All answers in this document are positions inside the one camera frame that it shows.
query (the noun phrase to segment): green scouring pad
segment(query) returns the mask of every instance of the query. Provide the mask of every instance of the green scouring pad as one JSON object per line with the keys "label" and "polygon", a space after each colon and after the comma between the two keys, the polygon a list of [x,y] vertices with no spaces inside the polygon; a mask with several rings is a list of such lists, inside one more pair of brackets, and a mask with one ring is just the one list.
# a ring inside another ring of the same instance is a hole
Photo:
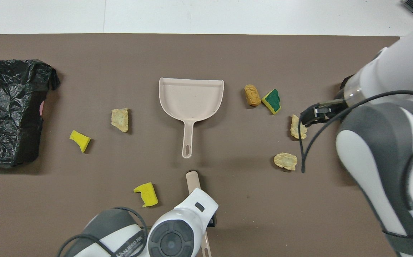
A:
{"label": "green scouring pad", "polygon": [[278,90],[273,89],[266,96],[262,98],[263,104],[265,104],[268,109],[270,109],[273,115],[277,114],[281,110],[281,105],[279,103]]}

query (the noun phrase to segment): wooden handle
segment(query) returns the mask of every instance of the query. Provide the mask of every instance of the wooden handle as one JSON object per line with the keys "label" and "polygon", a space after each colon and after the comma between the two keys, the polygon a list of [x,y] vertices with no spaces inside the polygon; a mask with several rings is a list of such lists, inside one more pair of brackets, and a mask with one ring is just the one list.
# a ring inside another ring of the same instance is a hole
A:
{"label": "wooden handle", "polygon": [[[200,181],[198,180],[198,173],[196,171],[187,172],[186,179],[189,194],[192,193],[192,191],[197,187],[201,189]],[[208,242],[208,235],[206,234],[206,231],[205,236],[202,239],[202,254],[203,257],[211,257],[210,243]]]}

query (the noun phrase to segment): debris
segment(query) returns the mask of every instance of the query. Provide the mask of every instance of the debris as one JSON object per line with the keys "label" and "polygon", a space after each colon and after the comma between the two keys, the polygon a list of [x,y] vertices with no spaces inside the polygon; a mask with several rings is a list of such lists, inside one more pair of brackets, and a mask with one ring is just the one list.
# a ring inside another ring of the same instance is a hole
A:
{"label": "debris", "polygon": [[124,109],[111,110],[111,125],[117,127],[122,132],[127,132],[129,129],[129,111]]}
{"label": "debris", "polygon": [[133,189],[133,192],[141,192],[141,199],[143,199],[143,202],[145,203],[143,207],[153,206],[159,202],[151,182],[138,186]]}
{"label": "debris", "polygon": [[87,145],[89,144],[91,138],[87,137],[81,133],[76,132],[76,130],[73,130],[70,134],[70,139],[75,141],[78,145],[79,148],[81,148],[81,151],[84,153],[84,151],[87,148]]}
{"label": "debris", "polygon": [[273,161],[281,168],[294,171],[297,164],[297,157],[290,153],[278,153],[273,158]]}
{"label": "debris", "polygon": [[[292,115],[291,135],[295,137],[296,139],[299,139],[298,138],[298,121],[299,121],[299,118],[296,115]],[[306,132],[308,132],[308,128],[305,127],[303,124],[300,124],[301,139],[306,138]]]}
{"label": "debris", "polygon": [[245,86],[244,92],[246,94],[247,103],[250,106],[256,107],[257,105],[262,103],[262,101],[260,100],[259,92],[257,92],[257,88],[254,85],[249,84]]}

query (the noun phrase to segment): black plastic bag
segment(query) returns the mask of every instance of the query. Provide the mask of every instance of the black plastic bag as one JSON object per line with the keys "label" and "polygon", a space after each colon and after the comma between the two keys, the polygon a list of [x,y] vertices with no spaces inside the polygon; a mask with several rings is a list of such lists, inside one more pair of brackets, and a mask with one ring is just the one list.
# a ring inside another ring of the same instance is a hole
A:
{"label": "black plastic bag", "polygon": [[40,104],[59,84],[56,70],[40,60],[0,61],[0,166],[38,157]]}

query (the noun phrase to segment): sponge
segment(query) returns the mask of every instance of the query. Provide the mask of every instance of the sponge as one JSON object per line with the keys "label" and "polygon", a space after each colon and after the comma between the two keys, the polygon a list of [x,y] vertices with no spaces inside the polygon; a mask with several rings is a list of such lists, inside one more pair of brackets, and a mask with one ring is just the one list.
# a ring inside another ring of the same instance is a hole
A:
{"label": "sponge", "polygon": [[153,206],[159,202],[151,182],[136,187],[133,189],[133,192],[141,192],[141,199],[143,199],[143,202],[145,203],[143,207]]}
{"label": "sponge", "polygon": [[81,133],[78,133],[76,132],[76,130],[73,130],[71,132],[70,139],[75,141],[79,145],[79,148],[81,148],[81,151],[83,153],[86,150],[86,147],[89,144],[89,141],[91,140],[90,137],[87,137]]}
{"label": "sponge", "polygon": [[268,109],[270,109],[273,115],[277,114],[281,110],[281,105],[279,103],[279,94],[276,89],[273,89],[266,96],[262,98],[263,104],[265,104]]}

